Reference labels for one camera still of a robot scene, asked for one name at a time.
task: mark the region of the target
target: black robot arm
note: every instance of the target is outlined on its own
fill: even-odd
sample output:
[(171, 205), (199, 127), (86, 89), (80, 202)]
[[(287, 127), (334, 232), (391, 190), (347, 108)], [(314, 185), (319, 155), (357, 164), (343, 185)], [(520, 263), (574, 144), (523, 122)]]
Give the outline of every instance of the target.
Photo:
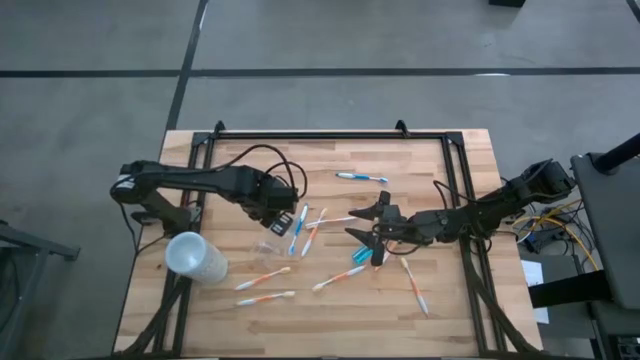
[[(446, 187), (435, 181), (436, 186)], [(382, 191), (373, 206), (353, 210), (351, 216), (378, 219), (371, 231), (347, 228), (348, 233), (373, 249), (371, 264), (380, 266), (388, 240), (427, 246), (434, 240), (449, 243), (462, 235), (486, 239), (498, 229), (504, 217), (515, 214), (532, 202), (552, 203), (566, 198), (575, 182), (555, 161), (531, 165), (522, 175), (507, 181), (501, 188), (480, 199), (467, 199), (458, 209), (419, 211), (403, 217), (397, 205), (390, 205), (391, 195)]]
[(158, 188), (205, 191), (239, 204), (250, 219), (282, 235), (291, 225), (286, 213), (295, 213), (296, 189), (280, 179), (255, 168), (223, 166), (193, 170), (167, 166), (153, 161), (135, 161), (120, 169), (118, 181), (111, 187), (111, 197), (121, 204), (139, 204), (146, 210), (132, 216), (139, 222), (159, 219), (167, 234), (188, 231), (197, 213), (176, 207)]

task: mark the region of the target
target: concrete floor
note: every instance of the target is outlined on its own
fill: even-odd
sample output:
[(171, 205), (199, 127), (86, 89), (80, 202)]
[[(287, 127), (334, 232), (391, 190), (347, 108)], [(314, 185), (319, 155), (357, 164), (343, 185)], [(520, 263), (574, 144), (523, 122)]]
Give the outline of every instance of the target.
[[(0, 0), (0, 70), (179, 69), (197, 0)], [(211, 0), (193, 68), (640, 66), (624, 0)], [(638, 132), (639, 76), (191, 79), (179, 129), (488, 128), (501, 173)], [(110, 351), (132, 263), (108, 196), (156, 159), (176, 78), (0, 79), (0, 218), (50, 262), (25, 356)]]

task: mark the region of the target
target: black floor stripe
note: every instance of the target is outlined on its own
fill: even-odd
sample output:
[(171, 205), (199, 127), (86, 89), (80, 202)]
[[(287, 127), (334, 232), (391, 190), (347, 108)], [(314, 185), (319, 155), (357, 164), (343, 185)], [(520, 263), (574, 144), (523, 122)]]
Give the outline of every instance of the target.
[(180, 70), (0, 70), (0, 78), (166, 78)]
[(204, 20), (204, 13), (207, 9), (208, 3), (209, 0), (200, 0), (200, 2), (198, 3), (196, 18), (194, 19), (193, 27), (191, 28), (189, 45), (187, 45), (187, 52), (184, 55), (184, 61), (182, 62), (182, 68), (180, 69), (180, 77), (178, 78), (176, 91), (173, 94), (173, 101), (171, 102), (171, 109), (169, 110), (167, 125), (165, 126), (166, 130), (174, 130), (178, 124), (178, 117), (180, 116), (182, 101), (184, 100), (184, 92), (187, 89), (187, 82), (189, 81), (191, 66), (193, 65), (193, 58), (196, 55), (198, 39), (200, 38), (200, 31), (202, 22)]
[(640, 67), (576, 68), (333, 68), (333, 69), (199, 69), (196, 78), (280, 78), (360, 76), (540, 76), (640, 75)]
[(635, 15), (636, 20), (640, 22), (640, 6), (638, 6), (637, 0), (627, 0), (627, 4), (631, 8), (631, 12)]

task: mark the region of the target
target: clear plastic cup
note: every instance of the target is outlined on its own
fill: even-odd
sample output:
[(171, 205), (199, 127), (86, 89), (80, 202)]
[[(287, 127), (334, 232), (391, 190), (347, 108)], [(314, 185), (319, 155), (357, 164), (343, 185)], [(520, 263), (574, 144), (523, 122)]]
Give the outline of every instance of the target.
[(169, 269), (193, 280), (215, 284), (227, 275), (229, 261), (200, 234), (183, 232), (176, 235), (164, 254)]

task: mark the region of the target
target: butcher block tabletop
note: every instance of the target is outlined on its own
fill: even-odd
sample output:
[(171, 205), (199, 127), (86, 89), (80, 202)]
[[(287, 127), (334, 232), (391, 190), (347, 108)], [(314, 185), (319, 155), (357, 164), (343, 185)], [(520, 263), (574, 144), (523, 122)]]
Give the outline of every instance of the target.
[[(473, 185), (480, 197), (501, 186), (489, 133), (482, 129), (461, 131)], [(192, 134), (193, 131), (167, 132), (160, 162), (186, 166)], [(277, 147), (288, 160), (305, 169), (308, 192), (298, 204), (298, 212), (304, 203), (309, 204), (307, 222), (317, 219), (323, 208), (328, 209), (327, 219), (348, 216), (349, 210), (371, 206), (381, 190), (391, 193), (391, 203), (399, 205), (406, 217), (416, 211), (443, 208), (433, 186), (433, 180), (447, 182), (440, 141), (216, 140), (213, 165), (228, 162), (249, 146), (259, 143)], [(452, 151), (458, 188), (464, 189), (454, 147)], [(273, 151), (258, 148), (237, 164), (266, 170), (279, 161)], [(292, 170), (296, 187), (301, 188), (304, 183), (302, 176), (295, 168)], [(376, 181), (342, 179), (335, 176), (337, 172), (383, 176), (389, 179), (389, 183), (383, 185)], [(277, 168), (272, 174), (289, 179), (284, 167)], [(175, 205), (179, 204), (181, 191), (160, 189), (160, 192)], [(370, 230), (372, 222), (356, 220), (346, 226)], [(239, 205), (208, 194), (202, 213), (201, 234), (229, 260), (229, 270), (227, 277), (216, 285), (194, 283), (182, 356), (477, 355), (457, 242), (434, 243), (406, 256), (428, 304), (429, 317), (421, 312), (409, 278), (395, 255), (377, 272), (367, 262), (367, 268), (361, 273), (328, 285), (322, 291), (312, 292), (315, 284), (355, 267), (351, 255), (361, 244), (345, 233), (344, 227), (345, 224), (321, 225), (304, 258), (300, 258), (300, 250), (310, 234), (307, 230), (303, 230), (298, 239), (296, 256), (264, 254), (256, 251), (257, 244), (266, 242), (273, 245), (279, 241), (288, 246), (291, 237), (272, 235), (259, 223), (251, 221)], [(145, 227), (140, 246), (160, 235), (160, 225)], [(125, 349), (135, 340), (160, 305), (167, 274), (164, 250), (168, 241), (161, 240), (150, 246), (134, 263), (115, 343), (116, 351)], [(396, 251), (411, 247), (411, 244), (403, 244)], [(513, 236), (494, 236), (489, 260), (500, 306), (525, 338), (541, 348)], [(291, 267), (288, 274), (278, 275), (247, 290), (234, 290), (245, 281), (284, 266)], [(239, 300), (289, 290), (296, 292), (295, 297), (252, 306), (235, 306)], [(489, 348), (495, 348), (488, 312), (484, 305), (482, 307)], [(168, 320), (167, 349), (172, 343), (175, 309)]]

